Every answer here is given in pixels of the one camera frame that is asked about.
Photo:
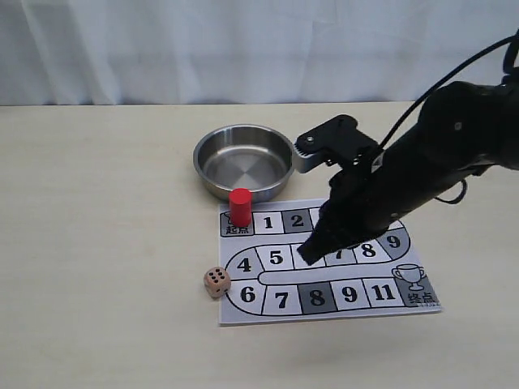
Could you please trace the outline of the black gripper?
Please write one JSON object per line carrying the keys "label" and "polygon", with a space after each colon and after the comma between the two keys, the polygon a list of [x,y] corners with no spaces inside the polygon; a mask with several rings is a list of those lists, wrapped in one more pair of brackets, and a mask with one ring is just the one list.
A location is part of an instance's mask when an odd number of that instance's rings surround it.
{"label": "black gripper", "polygon": [[358,165],[335,179],[315,231],[298,253],[313,266],[326,254],[376,238],[438,195],[438,164],[417,149],[387,149],[382,165]]}

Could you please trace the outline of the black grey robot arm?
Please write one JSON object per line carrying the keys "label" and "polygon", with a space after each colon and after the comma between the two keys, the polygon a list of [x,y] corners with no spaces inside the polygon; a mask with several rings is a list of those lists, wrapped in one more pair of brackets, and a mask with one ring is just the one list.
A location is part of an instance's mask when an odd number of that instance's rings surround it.
{"label": "black grey robot arm", "polygon": [[340,166],[328,199],[298,252],[307,264],[375,239],[389,226],[470,176],[518,167],[518,86],[454,82],[433,92],[415,124],[390,147],[341,114],[295,142],[295,168]]}

